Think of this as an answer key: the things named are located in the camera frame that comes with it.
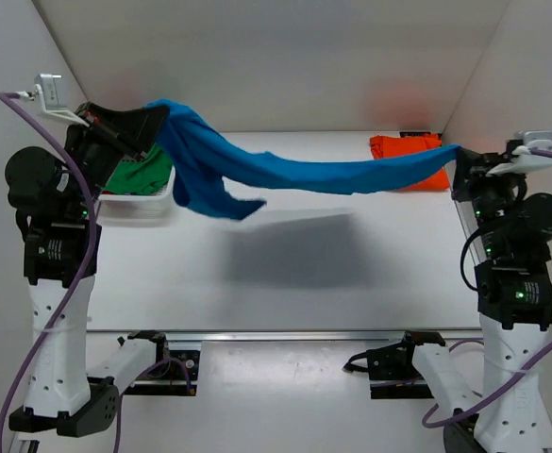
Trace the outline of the white plastic basket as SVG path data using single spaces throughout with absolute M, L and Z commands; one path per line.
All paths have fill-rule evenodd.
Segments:
M 164 186 L 150 195 L 102 194 L 99 198 L 98 220 L 104 225 L 155 224 L 172 210 L 176 170 L 171 168 Z

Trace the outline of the folded orange t shirt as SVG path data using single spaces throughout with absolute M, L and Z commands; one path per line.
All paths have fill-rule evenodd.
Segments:
M 371 154 L 374 159 L 388 159 L 416 154 L 440 147 L 442 140 L 437 134 L 425 133 L 417 136 L 399 138 L 376 135 L 369 141 Z M 428 178 L 399 189 L 399 192 L 436 193 L 449 189 L 449 181 L 443 168 Z

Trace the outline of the blue t shirt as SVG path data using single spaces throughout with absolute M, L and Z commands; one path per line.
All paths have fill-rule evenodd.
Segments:
M 232 196 L 226 190 L 226 178 L 268 190 L 337 195 L 389 192 L 435 175 L 460 152 L 460 146 L 452 144 L 408 156 L 364 161 L 284 159 L 271 152 L 241 149 L 186 105 L 160 99 L 146 106 L 168 110 L 156 144 L 175 167 L 172 195 L 176 204 L 216 219 L 242 221 L 266 204 L 261 198 Z

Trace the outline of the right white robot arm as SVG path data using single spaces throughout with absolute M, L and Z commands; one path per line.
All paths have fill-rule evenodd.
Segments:
M 454 423 L 485 452 L 541 452 L 540 357 L 552 326 L 552 194 L 528 193 L 525 169 L 502 154 L 456 152 L 452 198 L 467 216 L 461 254 L 474 247 L 484 340 L 485 407 Z

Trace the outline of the black tag at back wall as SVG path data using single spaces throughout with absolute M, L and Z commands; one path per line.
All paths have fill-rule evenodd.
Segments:
M 399 136 L 401 138 L 406 138 L 406 137 L 425 137 L 425 136 L 429 136 L 431 134 L 431 132 L 429 131 L 400 131 L 399 132 Z

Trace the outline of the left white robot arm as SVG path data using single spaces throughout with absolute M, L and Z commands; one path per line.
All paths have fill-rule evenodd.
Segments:
M 165 335 L 129 334 L 105 362 L 86 363 L 87 315 L 101 228 L 96 202 L 123 159 L 142 159 L 168 116 L 164 106 L 115 111 L 81 105 L 59 152 L 38 146 L 8 161 L 8 202 L 24 246 L 32 300 L 33 346 L 23 375 L 23 405 L 8 418 L 15 432 L 53 430 L 80 438 L 108 429 L 126 389 L 170 367 Z

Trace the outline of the green t shirt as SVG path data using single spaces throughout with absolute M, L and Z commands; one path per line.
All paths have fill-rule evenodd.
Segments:
M 123 159 L 117 165 L 103 193 L 153 195 L 167 184 L 172 167 L 169 156 L 155 143 L 145 159 Z

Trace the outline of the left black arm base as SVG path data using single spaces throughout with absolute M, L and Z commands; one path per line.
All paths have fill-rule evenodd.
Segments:
M 124 391 L 127 395 L 196 396 L 201 350 L 188 347 L 173 349 L 164 332 L 137 330 L 120 336 L 120 348 L 135 340 L 152 343 L 156 347 L 157 363 L 141 374 Z

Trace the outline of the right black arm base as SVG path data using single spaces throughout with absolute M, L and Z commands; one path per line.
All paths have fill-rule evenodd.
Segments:
M 446 347 L 440 333 L 407 330 L 396 344 L 351 356 L 343 370 L 368 375 L 372 400 L 432 399 L 425 380 L 412 364 L 416 349 L 425 344 Z

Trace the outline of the aluminium rail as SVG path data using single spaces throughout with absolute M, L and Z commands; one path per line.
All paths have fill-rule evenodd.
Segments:
M 458 273 L 463 242 L 453 208 L 380 219 L 330 208 L 239 223 L 184 212 L 153 226 L 108 221 L 90 328 L 237 341 L 474 331 L 476 303 Z

